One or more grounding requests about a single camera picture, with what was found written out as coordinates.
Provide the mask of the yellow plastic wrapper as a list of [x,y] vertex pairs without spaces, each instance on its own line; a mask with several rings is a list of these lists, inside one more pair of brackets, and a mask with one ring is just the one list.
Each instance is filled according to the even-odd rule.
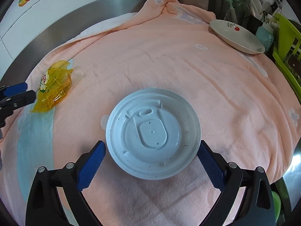
[[68,94],[72,85],[71,63],[65,60],[52,64],[40,79],[37,101],[32,113],[48,112]]

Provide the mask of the pink towel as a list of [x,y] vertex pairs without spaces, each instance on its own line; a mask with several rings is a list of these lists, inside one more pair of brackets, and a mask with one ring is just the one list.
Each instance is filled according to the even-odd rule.
[[[1,200],[18,225],[40,166],[60,169],[105,141],[108,117],[127,95],[162,88],[185,98],[201,121],[201,137],[240,168],[265,169],[269,183],[289,168],[300,139],[300,103],[264,54],[248,56],[218,38],[216,17],[177,0],[147,0],[91,26],[50,51],[26,79],[40,79],[59,60],[71,61],[72,86],[46,113],[23,107],[7,119],[1,140]],[[200,160],[185,157],[171,178],[145,180],[106,154],[84,198],[103,225],[198,225],[220,192]]]

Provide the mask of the lime green dish rack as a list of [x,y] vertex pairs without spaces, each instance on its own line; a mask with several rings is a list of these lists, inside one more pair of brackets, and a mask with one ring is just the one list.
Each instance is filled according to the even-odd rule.
[[300,31],[281,13],[275,15],[275,20],[277,28],[272,56],[300,99]]

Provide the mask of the white floral plate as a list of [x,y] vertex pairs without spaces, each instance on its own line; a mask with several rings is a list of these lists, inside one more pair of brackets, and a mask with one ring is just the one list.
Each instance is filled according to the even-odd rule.
[[261,41],[238,24],[216,19],[210,21],[210,27],[224,42],[243,53],[256,55],[265,52]]

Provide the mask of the white plastic lid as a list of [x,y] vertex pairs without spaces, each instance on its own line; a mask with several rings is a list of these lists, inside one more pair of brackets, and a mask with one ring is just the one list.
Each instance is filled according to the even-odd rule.
[[180,95],[148,88],[131,93],[112,110],[106,144],[114,162],[144,180],[164,180],[184,170],[201,143],[201,123]]

